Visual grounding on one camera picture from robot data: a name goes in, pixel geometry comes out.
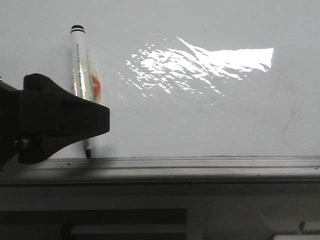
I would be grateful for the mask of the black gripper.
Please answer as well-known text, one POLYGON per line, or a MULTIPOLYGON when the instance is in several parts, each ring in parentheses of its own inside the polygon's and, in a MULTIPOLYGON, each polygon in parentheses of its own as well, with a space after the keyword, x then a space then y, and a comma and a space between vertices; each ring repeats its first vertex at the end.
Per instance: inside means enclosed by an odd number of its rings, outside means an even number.
POLYGON ((20 163, 35 164, 109 130, 108 107, 73 95, 45 75, 26 75, 22 90, 0 82, 1 168, 17 153, 20 163))

